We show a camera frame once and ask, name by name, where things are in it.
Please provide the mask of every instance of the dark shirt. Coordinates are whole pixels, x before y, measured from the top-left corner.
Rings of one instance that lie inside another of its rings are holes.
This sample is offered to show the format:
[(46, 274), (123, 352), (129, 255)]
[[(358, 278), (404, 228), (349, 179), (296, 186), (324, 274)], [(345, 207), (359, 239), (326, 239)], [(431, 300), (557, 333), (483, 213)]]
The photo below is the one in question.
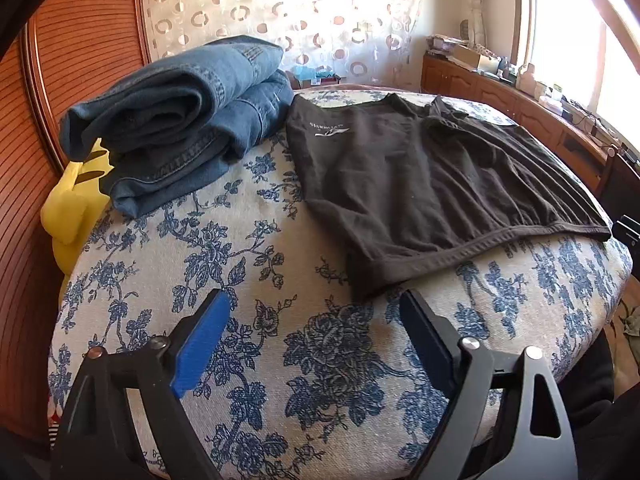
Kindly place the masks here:
[(308, 206), (347, 245), (356, 300), (522, 236), (610, 237), (587, 193), (525, 129), (470, 118), (440, 97), (321, 108), (297, 96), (287, 137)]

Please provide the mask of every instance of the floral bedsheet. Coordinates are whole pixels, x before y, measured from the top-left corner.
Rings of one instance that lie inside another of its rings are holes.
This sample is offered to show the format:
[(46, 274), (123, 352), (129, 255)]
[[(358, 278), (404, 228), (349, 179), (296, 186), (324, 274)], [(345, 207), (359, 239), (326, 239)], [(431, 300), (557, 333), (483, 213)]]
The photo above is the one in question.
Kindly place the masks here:
[[(385, 94), (305, 97), (330, 107)], [(433, 99), (401, 95), (416, 104)], [(445, 101), (512, 123), (486, 105)], [(613, 238), (523, 238), (354, 305), (344, 263), (343, 247), (302, 202), (284, 132), (219, 181), (143, 218), (106, 211), (60, 306), (49, 359), (52, 411), (62, 412), (87, 349), (138, 348), (169, 333), (217, 287), (232, 298), (232, 317), (182, 403), (223, 477), (398, 478), (446, 407), (402, 328), (402, 287), (417, 288), (461, 334), (492, 349), (540, 346), (559, 379), (612, 315), (632, 267)], [(492, 392), (481, 435), (495, 421), (498, 398)], [(140, 398), (130, 400), (149, 467), (162, 473)]]

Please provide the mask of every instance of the stack of folded jeans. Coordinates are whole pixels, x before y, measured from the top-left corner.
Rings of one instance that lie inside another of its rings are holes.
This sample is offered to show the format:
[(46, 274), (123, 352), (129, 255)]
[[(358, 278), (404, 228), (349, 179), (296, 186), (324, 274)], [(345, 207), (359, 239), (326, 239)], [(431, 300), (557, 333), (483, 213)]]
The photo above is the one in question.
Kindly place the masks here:
[(60, 145), (82, 161), (101, 137), (113, 170), (100, 191), (137, 218), (215, 181), (280, 128), (293, 99), (282, 54), (237, 36), (159, 59), (69, 108)]

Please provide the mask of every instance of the yellow stuffed animal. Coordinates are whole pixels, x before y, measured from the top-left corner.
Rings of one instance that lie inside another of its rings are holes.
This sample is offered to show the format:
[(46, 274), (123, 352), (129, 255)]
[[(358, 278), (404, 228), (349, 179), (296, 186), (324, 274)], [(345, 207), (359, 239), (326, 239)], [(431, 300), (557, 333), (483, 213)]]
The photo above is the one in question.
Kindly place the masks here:
[(65, 273), (60, 298), (91, 230), (109, 202), (98, 189), (98, 179), (111, 169), (109, 154), (98, 139), (85, 162), (67, 165), (40, 210), (40, 222), (53, 238), (56, 263)]

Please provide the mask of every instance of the metal screw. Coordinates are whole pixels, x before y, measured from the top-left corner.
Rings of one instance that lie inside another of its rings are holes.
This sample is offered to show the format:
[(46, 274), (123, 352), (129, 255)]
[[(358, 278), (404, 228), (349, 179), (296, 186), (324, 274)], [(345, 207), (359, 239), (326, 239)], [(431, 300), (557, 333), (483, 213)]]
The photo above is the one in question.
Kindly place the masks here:
[(542, 359), (542, 350), (537, 346), (527, 346), (525, 352), (531, 359), (535, 359), (536, 361)]
[(101, 346), (94, 346), (89, 348), (89, 351), (86, 353), (86, 356), (89, 359), (97, 359), (104, 353), (104, 348)]
[(475, 337), (463, 337), (462, 346), (469, 350), (478, 350), (480, 348), (480, 342)]
[(149, 346), (153, 350), (159, 350), (169, 344), (169, 338), (163, 335), (155, 335), (149, 340)]

